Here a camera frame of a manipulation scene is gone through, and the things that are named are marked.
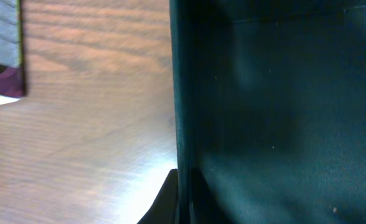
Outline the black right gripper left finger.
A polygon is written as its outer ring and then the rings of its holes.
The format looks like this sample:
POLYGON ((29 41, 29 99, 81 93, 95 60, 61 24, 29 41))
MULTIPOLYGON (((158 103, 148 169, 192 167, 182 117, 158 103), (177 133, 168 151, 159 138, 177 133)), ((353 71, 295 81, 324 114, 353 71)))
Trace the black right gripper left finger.
POLYGON ((169 171, 149 210, 138 224, 174 224, 178 202, 178 171, 169 171))

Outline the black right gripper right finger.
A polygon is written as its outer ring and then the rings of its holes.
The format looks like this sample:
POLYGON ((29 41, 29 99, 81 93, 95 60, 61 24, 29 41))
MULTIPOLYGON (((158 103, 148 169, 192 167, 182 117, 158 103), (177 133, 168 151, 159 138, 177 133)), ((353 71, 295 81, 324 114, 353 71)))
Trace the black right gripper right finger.
POLYGON ((229 224, 230 220, 219 207, 215 197, 198 168, 191 170, 190 223, 229 224))

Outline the dark green lidded box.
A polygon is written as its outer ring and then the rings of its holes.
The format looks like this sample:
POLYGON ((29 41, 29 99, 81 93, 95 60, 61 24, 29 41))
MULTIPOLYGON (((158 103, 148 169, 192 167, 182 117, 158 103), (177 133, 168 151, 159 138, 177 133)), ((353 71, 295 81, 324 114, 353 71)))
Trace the dark green lidded box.
POLYGON ((169 3, 179 171, 230 223, 366 223, 366 0, 169 3))

